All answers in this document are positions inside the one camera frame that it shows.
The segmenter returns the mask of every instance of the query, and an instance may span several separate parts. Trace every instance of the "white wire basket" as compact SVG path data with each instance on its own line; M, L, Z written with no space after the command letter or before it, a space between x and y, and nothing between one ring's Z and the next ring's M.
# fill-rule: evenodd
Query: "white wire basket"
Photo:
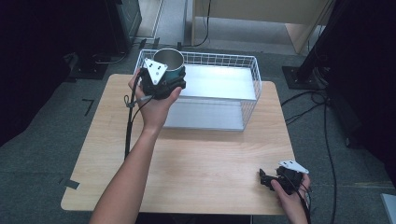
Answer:
M156 49L140 51L136 68ZM169 110L164 127L244 131L262 93L253 56L181 51L187 87Z

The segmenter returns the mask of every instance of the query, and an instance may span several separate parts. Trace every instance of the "right hand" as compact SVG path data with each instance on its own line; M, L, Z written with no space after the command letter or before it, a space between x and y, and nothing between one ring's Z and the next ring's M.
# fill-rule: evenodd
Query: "right hand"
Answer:
M308 223L306 220L305 212L303 209L303 205L301 204L300 197L297 192L293 192L291 195L287 194L285 190L282 189L282 186L276 181L272 180L271 185L273 186L276 195L279 199L280 205L286 213L286 216L289 219L290 223L300 224L300 223ZM305 198L306 187L309 189L311 185L311 180L307 174L303 174L303 183L299 187L299 192L301 196Z
M128 85L132 89L134 86L134 81L140 69L137 69L132 79L129 81ZM139 102L140 112L142 113L144 121L144 130L158 133L163 125L165 124L166 117L168 115L169 108L172 103L180 95L181 88L177 87L172 91L170 96L163 100L150 100L145 106L141 107L145 102ZM140 99L145 96L140 86L136 87L135 98Z

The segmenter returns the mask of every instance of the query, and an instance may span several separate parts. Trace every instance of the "black device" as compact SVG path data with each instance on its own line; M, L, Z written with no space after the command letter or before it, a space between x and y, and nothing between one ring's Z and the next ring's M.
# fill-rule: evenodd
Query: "black device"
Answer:
M154 85L149 75L149 70L147 68L141 68L139 76L142 78L142 81L140 85L143 88L143 92L146 95L152 95L153 99L166 99L176 87L186 88L186 81L184 80L184 76L186 76L185 70L186 68L183 66L177 77L168 77L164 74L159 83Z
M276 174L278 177L270 176L267 175L264 170L260 169L260 183L270 188L270 190L274 190L271 185L271 180L275 179L279 182L280 186L282 186L283 190L285 190L287 194L291 195L293 192L298 190L301 181L303 180L302 173L287 169L283 166L279 166L279 168L276 169Z
M102 79L112 57L125 57L142 16L138 0L54 1L51 10L78 56L70 77Z

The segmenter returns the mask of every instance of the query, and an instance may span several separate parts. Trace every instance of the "black tape mark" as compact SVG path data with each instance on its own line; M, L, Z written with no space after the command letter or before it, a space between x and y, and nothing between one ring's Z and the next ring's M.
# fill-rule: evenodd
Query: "black tape mark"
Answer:
M154 43L152 44L152 49L157 49L159 43L160 43L160 38L159 37L155 38Z
M78 189L79 187L79 183L71 179L67 179L66 181L64 181L64 185L71 189Z
M90 113L91 107L92 107L92 105L93 105L93 102L94 102L95 100L87 100L87 99L82 99L82 101L88 101L88 102L91 102L91 103L90 103L90 105L88 106L87 112L85 112L85 115L84 115L84 116L87 116L87 115L88 115L88 113Z

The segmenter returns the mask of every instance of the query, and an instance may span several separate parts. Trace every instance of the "finger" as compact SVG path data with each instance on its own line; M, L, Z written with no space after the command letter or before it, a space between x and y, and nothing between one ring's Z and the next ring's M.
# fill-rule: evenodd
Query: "finger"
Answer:
M282 186L280 186L279 182L277 182L276 180L274 180L274 179L271 180L271 185L274 188L280 201L282 201L285 197L288 196L288 194L285 192L285 190L282 189Z
M175 102L175 100L177 100L178 96L181 93L181 87L176 87L171 94L168 96L168 98L165 99L165 101L167 102L168 106L171 106L172 103Z

